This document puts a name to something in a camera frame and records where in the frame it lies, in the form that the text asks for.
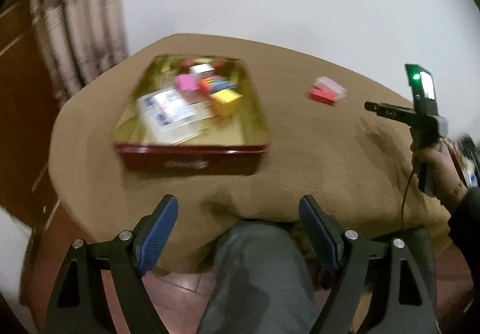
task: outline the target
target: black wire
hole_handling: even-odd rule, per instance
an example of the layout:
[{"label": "black wire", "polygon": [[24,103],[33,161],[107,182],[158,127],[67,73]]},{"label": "black wire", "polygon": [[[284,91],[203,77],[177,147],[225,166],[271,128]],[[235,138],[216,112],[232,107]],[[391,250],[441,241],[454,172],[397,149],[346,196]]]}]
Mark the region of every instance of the black wire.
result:
[{"label": "black wire", "polygon": [[[416,162],[416,157],[413,158],[412,164],[415,165],[415,162]],[[405,200],[407,199],[406,196],[407,196],[407,192],[409,191],[410,183],[412,182],[412,177],[413,177],[413,172],[414,172],[414,170],[415,170],[415,169],[412,168],[412,172],[410,173],[409,180],[407,181],[407,185],[405,186],[405,192],[403,193],[402,209],[401,209],[401,214],[400,214],[400,221],[401,221],[401,224],[402,224],[402,231],[405,231],[405,219],[404,219],[404,215],[405,215]]]}]

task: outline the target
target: blue gripper pad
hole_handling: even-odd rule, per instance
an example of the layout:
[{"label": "blue gripper pad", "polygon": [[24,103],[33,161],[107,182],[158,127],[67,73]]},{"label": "blue gripper pad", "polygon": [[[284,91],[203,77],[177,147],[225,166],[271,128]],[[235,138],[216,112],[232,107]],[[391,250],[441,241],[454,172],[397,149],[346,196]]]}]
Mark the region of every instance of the blue gripper pad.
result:
[{"label": "blue gripper pad", "polygon": [[341,266],[345,230],[321,210],[311,195],[303,196],[298,205],[300,221],[322,269],[336,273]]},{"label": "blue gripper pad", "polygon": [[133,254],[137,259],[137,269],[141,276],[145,276],[157,264],[177,221],[178,208],[177,199],[172,195],[165,195],[156,209],[140,219],[135,226]]}]

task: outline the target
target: person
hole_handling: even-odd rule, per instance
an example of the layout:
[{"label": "person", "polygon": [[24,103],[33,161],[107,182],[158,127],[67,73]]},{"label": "person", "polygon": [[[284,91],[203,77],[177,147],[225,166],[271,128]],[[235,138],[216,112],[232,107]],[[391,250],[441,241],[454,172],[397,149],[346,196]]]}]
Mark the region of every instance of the person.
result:
[{"label": "person", "polygon": [[[480,287],[480,189],[468,190],[450,157],[450,141],[438,150],[418,151],[436,183],[436,195],[450,212],[450,237]],[[217,285],[197,334],[303,334],[318,312],[305,260],[288,231],[278,224],[240,221],[224,235],[215,255]],[[479,298],[467,313],[463,332],[479,331]]]}]

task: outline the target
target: striped curtain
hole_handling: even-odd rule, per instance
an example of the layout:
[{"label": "striped curtain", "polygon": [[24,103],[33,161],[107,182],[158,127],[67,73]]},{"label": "striped curtain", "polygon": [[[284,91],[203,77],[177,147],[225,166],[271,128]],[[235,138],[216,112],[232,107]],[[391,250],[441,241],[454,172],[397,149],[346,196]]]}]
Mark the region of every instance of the striped curtain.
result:
[{"label": "striped curtain", "polygon": [[30,0],[30,11],[61,106],[127,56],[120,0]]}]

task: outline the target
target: pink block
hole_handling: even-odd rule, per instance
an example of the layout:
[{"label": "pink block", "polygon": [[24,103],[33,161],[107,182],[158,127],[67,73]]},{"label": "pink block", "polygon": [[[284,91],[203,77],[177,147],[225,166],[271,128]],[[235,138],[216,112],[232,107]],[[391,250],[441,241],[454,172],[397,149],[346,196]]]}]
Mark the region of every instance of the pink block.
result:
[{"label": "pink block", "polygon": [[193,74],[179,74],[175,77],[177,83],[177,89],[184,90],[198,90],[200,89],[197,85],[197,81]]}]

